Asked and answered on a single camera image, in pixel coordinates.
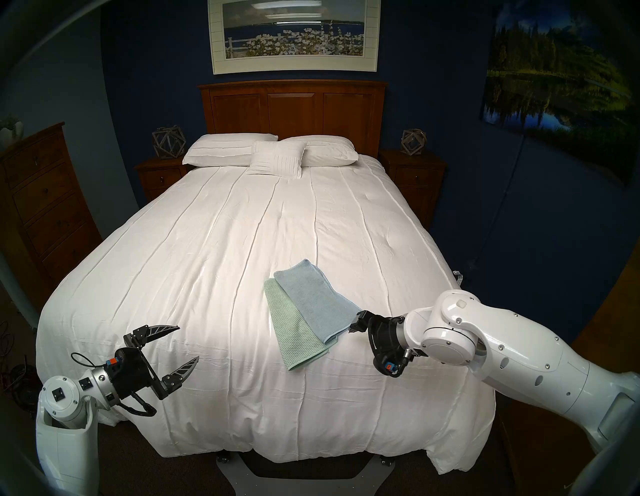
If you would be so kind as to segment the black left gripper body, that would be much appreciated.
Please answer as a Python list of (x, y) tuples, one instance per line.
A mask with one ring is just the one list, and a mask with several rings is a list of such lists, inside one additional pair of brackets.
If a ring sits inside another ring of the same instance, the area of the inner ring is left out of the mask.
[(159, 399), (166, 397), (165, 387), (138, 348), (118, 349), (106, 362), (106, 374), (120, 400), (146, 387), (150, 387)]

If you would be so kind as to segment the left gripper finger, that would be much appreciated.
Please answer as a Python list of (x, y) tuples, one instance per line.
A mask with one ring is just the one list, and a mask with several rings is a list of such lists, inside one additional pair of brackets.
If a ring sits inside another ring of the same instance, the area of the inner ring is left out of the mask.
[(146, 344), (156, 341), (168, 334), (179, 330), (179, 326), (171, 325), (143, 325), (124, 335), (124, 343), (129, 348), (143, 349)]
[(180, 389), (183, 383), (191, 376), (199, 363), (199, 356), (194, 357), (173, 372), (160, 379), (160, 399), (167, 398), (170, 394)]

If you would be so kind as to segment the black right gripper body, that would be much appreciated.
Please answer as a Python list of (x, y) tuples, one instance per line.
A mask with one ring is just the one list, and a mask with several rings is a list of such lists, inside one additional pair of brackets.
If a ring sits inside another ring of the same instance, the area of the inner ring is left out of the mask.
[(368, 337), (373, 365), (382, 375), (398, 378), (414, 359), (414, 351), (405, 336), (405, 315), (369, 319)]

